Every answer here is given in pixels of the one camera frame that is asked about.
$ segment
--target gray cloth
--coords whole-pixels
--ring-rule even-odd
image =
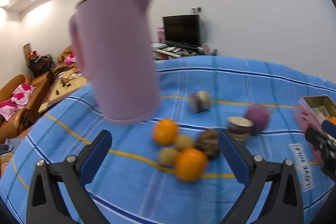
[[[15,138],[15,139],[6,139],[4,144],[0,144],[0,155],[5,153],[15,153],[16,149],[19,147],[23,139]]]

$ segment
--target purple ball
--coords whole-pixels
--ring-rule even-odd
[[[254,124],[253,134],[260,133],[266,128],[269,116],[270,111],[261,104],[251,105],[245,113],[245,118],[249,119]]]

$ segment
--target blue tablecloth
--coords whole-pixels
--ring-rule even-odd
[[[196,138],[207,128],[224,128],[228,116],[244,115],[252,103],[265,104],[273,114],[266,131],[251,136],[246,147],[268,161],[293,159],[298,166],[305,223],[314,218],[334,183],[314,162],[293,111],[305,95],[327,94],[335,100],[335,84],[283,65],[238,58],[199,56],[157,62],[156,66],[161,107],[147,121],[132,126],[107,122],[90,85],[38,120],[1,179],[0,196],[20,223],[25,223],[28,189],[37,160],[59,162],[67,155],[76,155],[103,129],[112,133],[113,144],[86,188],[111,223],[219,223],[243,190],[226,160],[221,155],[212,161],[197,182],[181,182],[173,169],[157,164],[160,147],[152,141],[152,129],[160,119],[170,118],[178,122],[181,134]],[[188,98],[199,90],[209,90],[213,103],[209,111],[195,114]],[[299,144],[310,162],[308,182],[291,149],[293,144]],[[250,221],[258,216],[268,189],[266,184]],[[81,222],[62,185],[61,191],[73,219]]]

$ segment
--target white wall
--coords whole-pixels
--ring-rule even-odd
[[[0,88],[19,74],[28,74],[21,40],[20,17],[0,8]]]
[[[152,37],[162,16],[202,7],[207,44],[220,55],[272,61],[336,82],[336,9],[331,0],[154,0]]]
[[[44,0],[37,7],[22,13],[22,40],[40,54],[58,55],[71,44],[68,21],[79,0]]]

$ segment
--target black bag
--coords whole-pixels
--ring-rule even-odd
[[[45,72],[51,71],[55,63],[50,54],[39,55],[29,59],[29,68],[34,77],[38,77]]]

